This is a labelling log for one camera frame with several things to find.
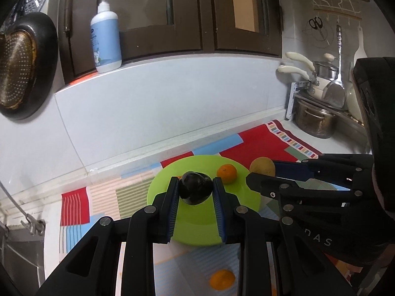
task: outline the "black plum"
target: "black plum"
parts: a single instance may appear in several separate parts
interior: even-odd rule
[[[201,172],[188,171],[178,183],[181,199],[188,205],[198,205],[210,197],[213,192],[213,181]]]

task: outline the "green plate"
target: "green plate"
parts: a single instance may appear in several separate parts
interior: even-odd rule
[[[258,211],[261,197],[259,193],[250,190],[246,184],[248,169],[236,161],[216,155],[186,157],[163,168],[148,189],[148,205],[153,203],[157,194],[164,193],[167,190],[171,177],[182,176],[187,171],[195,171],[202,172],[213,179],[217,176],[218,168],[228,163],[236,167],[237,179],[234,183],[225,185],[226,192],[235,194],[241,205]],[[199,205],[188,205],[180,199],[173,239],[195,246],[210,246],[221,243],[212,195]]]

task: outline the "cooking pot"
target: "cooking pot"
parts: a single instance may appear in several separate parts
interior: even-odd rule
[[[291,60],[305,63],[311,72],[313,72],[317,81],[317,86],[321,90],[323,90],[329,82],[337,79],[339,68],[331,63],[335,60],[335,57],[330,53],[325,53],[323,55],[326,61],[314,62],[307,59],[303,54],[297,52],[286,52],[285,55]]]
[[[314,137],[330,138],[335,132],[338,117],[299,98],[297,102],[296,125]]]
[[[280,65],[277,68],[278,72],[282,73],[296,73],[301,75],[303,78],[305,78],[307,81],[309,81],[309,87],[307,88],[307,92],[310,96],[312,96],[315,99],[318,100],[323,100],[323,88],[325,85],[327,85],[330,81],[328,80],[326,84],[323,84],[322,89],[319,88],[319,85],[317,85],[317,81],[310,79],[309,75],[307,74],[306,71],[299,69],[297,67],[294,67],[293,65]]]

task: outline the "pot lid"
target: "pot lid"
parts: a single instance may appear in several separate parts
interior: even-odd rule
[[[337,66],[335,66],[335,65],[333,65],[332,63],[330,63],[330,62],[326,62],[326,61],[314,61],[314,64],[316,65],[320,65],[320,66],[323,66],[323,67],[325,67],[325,68],[329,68],[329,69],[331,69],[331,70],[333,70],[333,71],[338,71],[339,70],[339,68],[337,67]]]
[[[304,101],[304,100],[302,100],[300,98],[297,98],[297,101],[298,101],[298,103],[300,105],[302,105],[302,106],[304,106],[304,107],[306,107],[306,108],[308,108],[308,109],[310,109],[310,110],[312,110],[312,111],[314,111],[316,113],[327,115],[329,117],[336,117],[336,115],[331,113],[330,111],[325,110],[325,109],[320,108],[320,107],[316,107],[315,105],[313,105],[311,103],[308,103],[308,102],[306,102],[306,101]]]

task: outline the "stainless steel pot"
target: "stainless steel pot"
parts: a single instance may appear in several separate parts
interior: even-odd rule
[[[297,102],[296,125],[314,137],[330,138],[336,129],[337,116],[301,99],[297,99]]]
[[[331,63],[335,57],[329,53],[325,53],[323,55],[327,61],[314,62],[307,59],[303,54],[297,52],[286,52],[285,55],[291,60],[305,63],[315,78],[319,77],[328,81],[337,79],[339,68]]]
[[[334,66],[330,62],[324,61],[314,61],[314,67],[316,69],[315,76],[333,81],[337,79],[337,74],[339,69],[337,66]]]

